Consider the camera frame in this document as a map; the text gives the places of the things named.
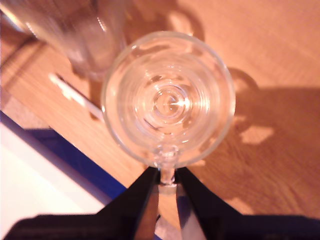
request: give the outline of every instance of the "wood grain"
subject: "wood grain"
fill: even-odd
[[[155,30],[192,32],[222,57],[236,86],[236,114],[220,146],[191,171],[244,214],[320,218],[320,3],[317,0],[135,1],[128,41]],[[1,31],[1,52],[9,38]],[[128,187],[144,170],[103,123],[48,80],[61,74],[99,104],[100,84],[80,80],[68,60],[28,44],[1,68],[1,87]],[[177,228],[174,196],[159,210]]]

